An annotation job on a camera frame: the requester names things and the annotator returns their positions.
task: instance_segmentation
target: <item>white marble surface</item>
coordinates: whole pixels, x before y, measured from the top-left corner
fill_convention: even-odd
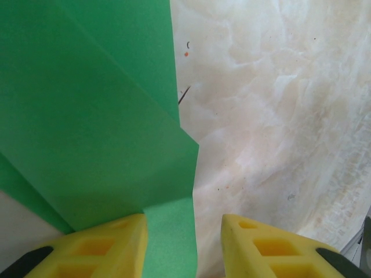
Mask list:
[[[0,191],[0,272],[22,255],[61,233]]]
[[[171,4],[200,277],[223,272],[224,213],[344,247],[371,204],[371,2]]]

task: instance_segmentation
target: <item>green paper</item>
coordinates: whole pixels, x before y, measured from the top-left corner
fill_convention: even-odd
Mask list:
[[[73,232],[72,228],[44,200],[43,197],[21,176],[20,173],[0,153],[0,190],[40,215],[63,233]]]
[[[0,152],[76,230],[144,211],[143,276],[194,276],[197,144],[65,8],[1,5]]]
[[[170,1],[60,2],[119,66],[179,123]]]
[[[148,207],[144,212],[150,232],[142,277],[195,277],[197,251],[192,197]]]

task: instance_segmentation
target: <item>rectangular hole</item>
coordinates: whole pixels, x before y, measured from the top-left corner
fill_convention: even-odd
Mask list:
[[[277,278],[324,278],[311,264],[274,264],[270,267]]]
[[[262,256],[300,255],[292,244],[285,239],[254,239],[253,242]]]
[[[83,239],[79,242],[72,255],[80,256],[104,256],[114,245],[115,239],[112,238],[91,238]]]
[[[251,223],[248,223],[246,221],[241,221],[240,223],[238,223],[238,225],[242,228],[242,229],[256,229],[257,226],[254,225],[254,224],[251,224]]]
[[[96,265],[59,265],[52,278],[90,278],[96,270]]]

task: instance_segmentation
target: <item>black rubber pad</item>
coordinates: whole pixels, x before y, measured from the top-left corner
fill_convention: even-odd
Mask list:
[[[45,246],[24,254],[10,267],[0,273],[0,278],[23,278],[38,264],[40,264],[52,251],[53,247]]]
[[[317,248],[316,251],[345,278],[369,278],[369,276],[364,274],[363,271],[341,254],[325,248]]]

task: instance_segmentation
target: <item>yellow foam block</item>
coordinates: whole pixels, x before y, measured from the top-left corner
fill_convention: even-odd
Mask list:
[[[317,252],[331,246],[226,214],[221,241],[227,278],[343,278]]]
[[[140,278],[147,241],[146,217],[134,214],[43,244],[54,250],[26,278]]]

